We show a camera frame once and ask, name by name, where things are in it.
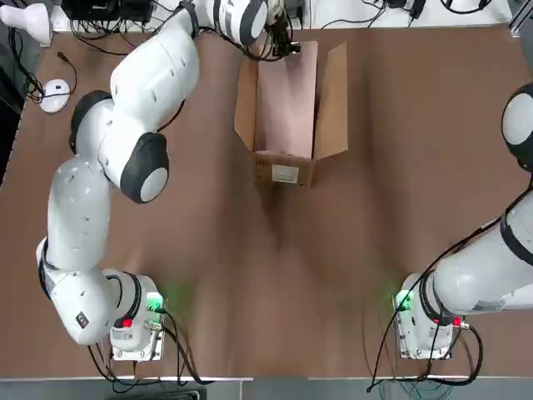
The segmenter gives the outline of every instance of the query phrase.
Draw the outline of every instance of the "black cable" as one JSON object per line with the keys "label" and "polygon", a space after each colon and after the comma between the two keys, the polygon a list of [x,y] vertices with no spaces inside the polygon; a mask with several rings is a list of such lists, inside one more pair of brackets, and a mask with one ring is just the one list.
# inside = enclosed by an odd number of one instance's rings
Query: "black cable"
{"label": "black cable", "polygon": [[158,6],[161,7],[163,10],[168,11],[168,12],[170,12],[170,13],[173,11],[173,10],[171,10],[170,8],[163,6],[161,3],[156,2],[156,0],[152,0],[152,3],[158,5]]}
{"label": "black cable", "polygon": [[[101,355],[101,357],[103,357],[102,351],[100,350],[100,346],[98,346],[98,344],[96,346],[97,346],[98,353]],[[131,388],[136,388],[137,386],[151,386],[151,385],[155,385],[155,384],[158,384],[158,383],[162,383],[162,380],[159,379],[159,378],[156,379],[155,381],[150,381],[150,382],[141,382],[140,379],[136,380],[134,383],[125,382],[125,381],[117,378],[117,376],[114,374],[114,372],[108,366],[106,366],[107,373],[104,373],[104,371],[100,368],[100,365],[98,364],[97,359],[94,357],[94,353],[92,352],[91,346],[87,346],[87,349],[89,350],[89,354],[91,355],[92,363],[97,368],[98,373],[100,373],[100,375],[106,381],[113,383],[113,391],[115,393],[120,393],[120,392],[116,391],[116,389],[114,387],[114,383],[120,383],[123,386],[131,387]]]}
{"label": "black cable", "polygon": [[441,357],[441,359],[446,360],[446,358],[451,354],[453,348],[456,346],[456,343],[459,340],[459,337],[461,336],[461,332],[463,332],[463,329],[459,329],[456,336],[453,338],[451,345],[448,347],[448,351],[444,354],[444,356]]}
{"label": "black cable", "polygon": [[454,10],[453,8],[451,8],[451,2],[449,2],[450,5],[448,5],[447,3],[444,2],[444,0],[441,0],[441,4],[446,10],[448,10],[450,13],[454,13],[458,15],[468,15],[468,14],[477,13],[478,11],[484,10],[485,7],[491,3],[492,3],[492,0],[487,0],[486,2],[484,0],[481,0],[478,8],[475,8],[473,10],[468,10],[468,11],[458,11],[458,10]]}
{"label": "black cable", "polygon": [[480,334],[476,331],[474,327],[470,325],[468,330],[474,333],[474,336],[476,337],[476,341],[477,341],[477,346],[478,346],[476,367],[474,368],[474,371],[471,373],[471,375],[464,381],[450,381],[447,379],[440,379],[438,377],[430,377],[428,378],[428,381],[432,381],[435,383],[442,383],[443,385],[447,385],[447,386],[466,386],[476,380],[476,378],[480,374],[481,365],[483,364],[483,341],[481,340]]}
{"label": "black cable", "polygon": [[44,99],[44,98],[53,98],[55,96],[63,96],[65,94],[68,94],[69,96],[71,94],[73,94],[75,91],[76,91],[76,87],[77,87],[77,71],[76,71],[76,67],[74,67],[74,64],[72,64],[67,56],[65,56],[65,54],[63,54],[62,52],[58,52],[57,53],[57,56],[59,58],[61,58],[65,63],[67,63],[68,65],[70,65],[72,67],[72,70],[74,71],[74,86],[72,87],[72,89],[70,89],[69,92],[66,92],[66,93],[54,93],[54,94],[46,94],[44,96],[41,96],[39,98],[39,103]]}
{"label": "black cable", "polygon": [[[289,24],[289,26],[291,27],[291,38],[292,38],[292,36],[294,34],[293,31],[292,31],[292,25]],[[285,56],[269,57],[270,53],[268,53],[266,56],[263,56],[263,57],[257,56],[255,54],[253,54],[248,48],[243,47],[240,44],[233,42],[228,36],[224,35],[223,33],[217,33],[217,31],[215,31],[215,29],[213,29],[212,27],[200,27],[200,32],[201,33],[204,33],[204,32],[215,33],[217,36],[219,36],[220,38],[224,39],[226,42],[229,42],[235,48],[238,48],[239,50],[241,50],[244,53],[245,56],[247,56],[248,58],[250,58],[251,60],[254,60],[254,61],[260,61],[260,62],[265,62],[265,63],[273,63],[273,62],[279,61],[283,57],[285,57]]]}
{"label": "black cable", "polygon": [[130,47],[132,47],[132,48],[136,48],[137,47],[136,45],[131,43],[129,40],[127,40],[127,38],[122,34],[122,32],[119,32],[118,34],[120,34],[120,36],[124,40],[124,42],[126,42]]}
{"label": "black cable", "polygon": [[174,333],[167,327],[163,327],[163,332],[166,333],[168,336],[170,336],[172,341],[174,341],[177,344],[177,349],[182,355],[183,362],[187,366],[187,369],[189,370],[189,373],[191,374],[192,379],[194,379],[194,382],[198,383],[199,385],[204,385],[204,386],[214,383],[214,381],[204,381],[198,376],[198,372],[192,367],[191,362],[189,361],[189,358],[187,357],[187,352],[183,348],[180,341],[177,340],[176,335],[174,335]]}
{"label": "black cable", "polygon": [[368,24],[368,27],[370,28],[372,26],[372,24],[378,20],[378,18],[383,15],[386,11],[386,1],[383,0],[383,5],[381,6],[381,10],[379,11],[379,13],[371,20],[371,22]]}
{"label": "black cable", "polygon": [[424,377],[423,377],[424,379],[426,379],[431,372],[431,366],[433,364],[433,351],[435,350],[436,337],[438,336],[439,328],[441,327],[441,319],[442,319],[442,310],[441,310],[441,313],[439,314],[439,322],[436,324],[435,335],[433,335],[433,341],[431,342],[430,357],[427,359],[427,368],[426,368],[426,373],[424,374]]}
{"label": "black cable", "polygon": [[88,46],[98,50],[101,53],[110,54],[112,56],[127,56],[129,54],[128,52],[109,52],[108,50],[104,50],[103,48],[101,48],[101,47],[99,47],[99,46],[97,46],[95,44],[90,43],[86,38],[84,38],[82,35],[80,35],[78,32],[76,32],[76,29],[74,29],[74,24],[73,24],[72,19],[70,21],[70,28],[72,30],[72,33],[74,34],[74,37],[76,37],[76,39],[78,39],[81,42],[84,42]]}
{"label": "black cable", "polygon": [[187,356],[187,352],[185,351],[185,349],[183,348],[182,344],[180,343],[180,341],[177,338],[177,325],[176,325],[176,321],[174,320],[174,317],[166,310],[164,311],[164,313],[165,313],[165,315],[167,315],[170,318],[170,320],[172,322],[172,326],[174,327],[174,329],[176,331],[176,334],[174,334],[167,327],[163,327],[163,332],[166,333],[168,336],[170,336],[171,339],[176,344],[177,351],[182,355],[183,361],[184,361],[185,365],[187,366],[187,369],[189,370],[189,373],[191,374],[192,378],[194,379],[194,382],[196,382],[196,383],[198,383],[200,385],[204,385],[204,386],[213,383],[214,381],[204,381],[198,376],[198,372],[196,371],[196,369],[194,367],[192,367],[191,362],[189,361],[189,357]]}
{"label": "black cable", "polygon": [[185,105],[185,100],[182,101],[182,104],[180,105],[180,107],[177,109],[176,113],[172,116],[172,118],[170,118],[168,120],[167,123],[165,123],[162,127],[160,127],[157,131],[160,132],[162,131],[164,128],[166,128],[168,125],[170,125],[172,122],[174,122],[174,120],[176,119],[176,117],[180,114],[180,112],[182,111],[183,109],[183,106]]}
{"label": "black cable", "polygon": [[180,348],[179,347],[181,346],[181,344],[180,344],[180,342],[178,340],[178,337],[177,337],[177,324],[176,324],[176,321],[174,320],[174,317],[168,311],[165,310],[163,313],[170,318],[170,320],[172,322],[172,326],[174,327],[174,332],[170,332],[168,330],[168,328],[166,328],[166,327],[163,327],[163,332],[168,333],[169,335],[171,335],[171,338],[174,341],[174,344],[176,344],[176,358],[177,358],[177,362],[176,362],[176,383],[177,383],[177,386],[183,387],[183,386],[185,386],[187,384],[187,382],[182,382],[182,373],[183,373],[183,368],[185,367],[185,357],[186,356],[183,356],[184,357],[183,366],[182,366],[182,369],[180,370]]}
{"label": "black cable", "polygon": [[20,35],[20,33],[18,33],[16,29],[10,27],[9,30],[8,30],[7,41],[8,41],[9,47],[11,49],[11,53],[12,53],[14,59],[15,59],[15,63],[17,65],[19,71],[26,78],[26,81],[22,85],[22,91],[26,94],[26,96],[28,98],[30,98],[34,103],[40,104],[44,98],[52,98],[52,97],[55,97],[55,96],[63,96],[65,94],[68,94],[68,95],[73,94],[74,91],[76,90],[76,87],[77,87],[77,71],[76,71],[76,68],[74,67],[74,65],[67,59],[67,57],[62,52],[58,52],[57,53],[57,56],[59,58],[61,58],[65,63],[68,63],[72,67],[72,70],[74,71],[74,86],[73,86],[73,88],[69,92],[54,93],[54,94],[45,95],[44,89],[42,87],[42,83],[39,82],[39,80],[37,79],[37,77],[33,73],[29,72],[22,65],[21,55],[22,55],[23,44],[22,44],[22,41],[21,41],[21,50],[18,51],[17,50],[17,41],[16,41],[16,38],[15,38],[16,34]]}
{"label": "black cable", "polygon": [[368,2],[367,0],[361,0],[363,3],[365,3],[368,6],[373,6],[374,8],[377,8],[378,10],[381,10],[381,7],[375,4],[374,2]]}
{"label": "black cable", "polygon": [[359,21],[351,21],[349,19],[339,18],[339,19],[336,19],[335,21],[328,22],[326,25],[321,27],[321,29],[327,28],[330,25],[332,25],[333,23],[343,23],[343,22],[344,23],[368,23],[368,22],[371,22],[374,18],[379,17],[380,12],[381,12],[381,10],[378,11],[377,14],[374,17],[372,17],[372,18],[362,19],[362,20],[359,20]]}

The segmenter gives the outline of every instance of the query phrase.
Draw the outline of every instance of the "wire bundle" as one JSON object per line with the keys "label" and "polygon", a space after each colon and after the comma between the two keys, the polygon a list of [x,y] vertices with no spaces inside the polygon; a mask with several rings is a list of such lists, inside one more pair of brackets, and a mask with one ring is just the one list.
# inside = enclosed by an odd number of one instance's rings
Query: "wire bundle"
{"label": "wire bundle", "polygon": [[334,23],[368,23],[368,26],[367,28],[371,27],[377,20],[379,17],[381,17],[381,15],[383,15],[386,11],[386,0],[383,0],[383,3],[381,4],[381,6],[378,6],[376,3],[377,1],[375,1],[374,3],[372,2],[367,2],[365,0],[362,0],[365,4],[369,5],[369,6],[373,6],[374,8],[376,8],[378,11],[377,13],[373,16],[373,17],[370,17],[370,18],[367,18],[367,19],[362,19],[362,20],[349,20],[349,19],[344,19],[344,18],[339,18],[339,19],[336,19],[335,21],[331,21],[331,22],[328,22],[326,25],[322,26],[321,29],[325,29],[327,27],[329,27],[330,25],[334,24]]}
{"label": "wire bundle", "polygon": [[[183,371],[185,370],[185,366],[187,366],[187,370],[189,371],[189,373],[191,374],[191,377],[194,379],[194,381],[196,383],[198,383],[200,385],[208,385],[208,384],[212,383],[212,381],[203,381],[199,377],[196,368],[193,366],[193,363],[189,359],[189,354],[188,354],[187,350],[182,346],[182,344],[179,341],[177,325],[176,325],[176,321],[174,320],[174,317],[167,310],[161,310],[161,313],[164,313],[165,315],[167,315],[169,317],[169,319],[170,319],[170,321],[172,323],[172,328],[174,329],[174,331],[172,331],[168,327],[163,327],[162,330],[176,344],[176,351],[177,351],[177,371],[176,371],[177,386],[182,388],[185,385],[187,385],[187,381],[182,381],[182,374],[183,374]],[[106,359],[103,356],[102,349],[100,348],[99,344],[96,344],[96,348],[97,348],[97,352],[98,352],[98,355],[100,357],[100,360],[101,360],[101,362],[104,365],[104,369],[103,370],[100,367],[100,364],[98,363],[97,359],[94,357],[94,352],[92,351],[91,346],[87,346],[87,348],[89,350],[89,354],[91,355],[91,359],[92,359],[92,362],[94,363],[94,366],[97,368],[98,372],[100,373],[100,375],[103,378],[105,378],[108,382],[112,383],[112,390],[115,393],[117,393],[117,394],[127,393],[127,392],[129,392],[130,390],[133,390],[136,387],[151,386],[151,385],[156,385],[156,384],[162,384],[163,383],[163,381],[160,378],[152,380],[152,381],[149,381],[149,382],[141,382],[140,378],[137,379],[135,382],[128,382],[128,381],[121,380],[113,372],[113,370],[111,369],[111,366],[109,366],[107,364]],[[181,367],[180,367],[180,355],[183,358]],[[137,362],[133,362],[133,374],[134,375],[135,375],[135,367],[136,367],[136,365],[137,365]],[[127,387],[127,389],[118,390],[115,387],[115,385],[117,383]]]}
{"label": "wire bundle", "polygon": [[[20,48],[18,48],[18,45],[17,45],[17,38],[20,39]],[[70,92],[67,92],[67,93],[54,93],[54,94],[45,95],[44,88],[42,87],[42,83],[37,79],[37,77],[33,73],[29,72],[22,65],[21,56],[22,56],[22,50],[24,49],[24,42],[22,40],[22,36],[20,32],[17,29],[10,27],[8,29],[7,42],[8,42],[9,48],[11,49],[11,53],[13,55],[15,65],[17,66],[18,70],[26,78],[24,84],[22,85],[22,91],[34,103],[40,104],[44,98],[51,98],[54,96],[62,96],[65,94],[74,93],[74,91],[76,90],[76,86],[77,86],[77,71],[74,65],[68,60],[68,58],[62,52],[58,52],[57,56],[60,57],[65,63],[68,63],[72,67],[72,70],[74,71],[74,86],[72,87]]]}

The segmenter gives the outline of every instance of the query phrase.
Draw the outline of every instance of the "brown tabletop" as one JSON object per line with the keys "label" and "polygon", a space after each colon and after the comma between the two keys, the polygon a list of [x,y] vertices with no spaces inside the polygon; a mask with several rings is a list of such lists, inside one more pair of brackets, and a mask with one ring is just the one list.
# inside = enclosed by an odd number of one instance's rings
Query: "brown tabletop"
{"label": "brown tabletop", "polygon": [[[527,184],[501,138],[508,97],[530,80],[505,26],[298,32],[320,53],[347,41],[350,150],[319,162],[311,189],[261,187],[233,131],[241,54],[213,36],[197,45],[201,77],[165,130],[171,177],[154,202],[112,197],[105,268],[144,273],[170,298],[202,376],[369,377],[390,295],[454,241],[496,217]],[[131,41],[143,36],[130,35]],[[97,43],[127,51],[117,35]],[[43,52],[37,76],[72,81],[68,105],[28,102],[0,192],[0,377],[87,377],[97,371],[37,280],[54,171],[77,100],[107,90],[120,57],[68,34]],[[469,318],[485,343],[481,373],[533,377],[533,314]],[[390,376],[394,335],[379,374]],[[474,343],[468,337],[471,356]],[[465,349],[434,373],[466,375]],[[396,373],[424,363],[399,362]],[[141,365],[175,374],[175,351]],[[131,373],[129,364],[117,373]]]}

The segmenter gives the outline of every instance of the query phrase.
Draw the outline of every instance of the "cardboard box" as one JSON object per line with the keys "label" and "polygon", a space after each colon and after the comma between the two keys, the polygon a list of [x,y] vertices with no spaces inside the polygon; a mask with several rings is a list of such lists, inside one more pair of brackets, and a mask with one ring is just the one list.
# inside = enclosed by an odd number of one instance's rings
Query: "cardboard box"
{"label": "cardboard box", "polygon": [[288,153],[273,153],[258,149],[256,133],[258,122],[257,94],[259,68],[257,62],[245,58],[239,73],[234,126],[253,158],[255,179],[262,183],[286,183],[310,187],[315,163],[323,158],[343,153],[348,149],[348,93],[346,43],[327,54],[321,83],[315,96],[314,138],[311,157]]}

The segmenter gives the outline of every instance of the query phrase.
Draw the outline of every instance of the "robotic arm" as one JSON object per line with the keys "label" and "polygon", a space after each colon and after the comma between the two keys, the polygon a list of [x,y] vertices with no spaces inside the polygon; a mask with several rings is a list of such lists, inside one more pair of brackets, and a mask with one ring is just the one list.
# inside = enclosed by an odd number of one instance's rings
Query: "robotic arm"
{"label": "robotic arm", "polygon": [[270,30],[278,57],[297,52],[281,0],[185,1],[160,32],[113,70],[111,92],[85,95],[75,108],[75,157],[54,174],[48,230],[37,247],[42,289],[71,337],[97,343],[110,333],[115,359],[158,359],[164,304],[146,276],[96,267],[106,248],[110,196],[117,187],[135,203],[167,183],[167,141],[158,128],[194,89],[199,60],[193,42],[211,28],[248,47]]}
{"label": "robotic arm", "polygon": [[[529,173],[533,173],[532,110],[533,84],[529,84],[513,94],[501,124],[507,147]],[[531,189],[487,224],[482,236],[440,260],[433,272],[405,280],[395,301],[399,306],[407,296],[396,316],[403,358],[439,359],[448,354],[457,317],[533,308]]]}

